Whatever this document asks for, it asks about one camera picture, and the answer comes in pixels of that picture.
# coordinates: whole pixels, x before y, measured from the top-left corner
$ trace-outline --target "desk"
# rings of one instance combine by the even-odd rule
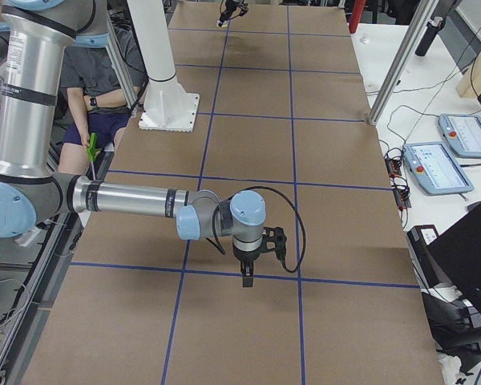
[[[405,26],[363,24],[358,27],[357,33],[352,36],[358,63],[364,78],[364,86],[368,93],[380,89],[405,33]],[[426,56],[411,56],[400,78],[401,83],[395,90],[435,85],[446,79],[451,73],[454,73],[454,69],[454,60],[441,39],[436,38]],[[402,139],[390,132],[387,125],[390,122],[392,113],[398,106],[403,104],[422,112],[428,103],[435,98],[433,103],[427,108],[426,113],[435,115],[441,113],[470,114],[479,111],[481,107],[477,100],[458,97],[455,86],[461,78],[461,74],[453,76],[451,80],[445,82],[441,90],[441,85],[438,85],[429,90],[394,93],[377,124],[380,139],[385,140],[391,147],[402,146]],[[370,104],[375,99],[376,96],[369,95]],[[407,143],[443,140],[438,119],[433,116],[422,117],[412,131],[412,127],[417,122],[418,117],[419,114],[409,109],[401,108],[394,113],[390,127],[399,135],[405,138],[409,137]],[[382,150],[386,152],[387,148],[385,145],[382,145]],[[459,159],[460,164],[480,162],[481,160]],[[433,224],[439,233],[443,233],[465,215],[467,212],[466,207],[469,204],[481,201],[481,166],[465,168],[464,171],[475,186],[473,192],[464,194],[468,201],[465,201],[460,195],[429,197],[422,192],[415,179],[408,173],[407,180],[411,190],[410,201],[412,208],[408,210],[409,217],[405,230],[415,225]],[[474,377],[469,377],[465,383],[468,385],[473,383],[474,380]]]
[[[308,230],[301,272],[262,256],[242,289],[231,246],[93,214],[23,383],[440,385],[343,10],[216,18],[215,3],[182,2],[170,25],[179,81],[201,95],[194,132],[128,128],[107,180],[220,197],[270,184]],[[293,212],[264,197],[290,264]]]

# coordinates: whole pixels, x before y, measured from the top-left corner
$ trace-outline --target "brown paper floor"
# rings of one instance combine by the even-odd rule
[[[193,133],[129,128],[107,180],[229,197],[253,184],[297,204],[297,275],[257,260],[242,289],[231,245],[186,244],[174,222],[93,214],[26,385],[440,385],[434,345],[343,11],[180,3],[179,81],[199,92]],[[293,212],[262,193],[266,225],[301,248]]]

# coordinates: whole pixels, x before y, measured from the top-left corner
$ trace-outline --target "shorts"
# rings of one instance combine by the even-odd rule
[[[114,143],[117,131],[127,126],[128,115],[125,114],[87,114],[89,133],[96,133],[96,148],[105,148]],[[73,123],[64,134],[63,143],[82,145],[77,126]]]

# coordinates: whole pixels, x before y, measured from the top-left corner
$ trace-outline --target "white pillar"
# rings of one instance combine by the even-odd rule
[[[139,127],[192,131],[200,96],[178,83],[161,0],[127,0],[149,84]]]

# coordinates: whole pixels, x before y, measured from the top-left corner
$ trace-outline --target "aluminum rail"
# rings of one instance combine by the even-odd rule
[[[388,70],[388,74],[383,81],[381,90],[378,93],[378,97],[374,101],[373,107],[370,110],[368,122],[370,125],[375,126],[381,117],[389,98],[392,96],[395,86],[399,81],[406,63],[410,58],[415,47],[418,45],[419,39],[422,37],[424,26],[429,20],[431,14],[435,10],[435,7],[439,3],[439,0],[422,0],[418,4],[417,11],[411,24],[408,27],[404,38],[402,39],[401,46],[395,55],[394,61]]]

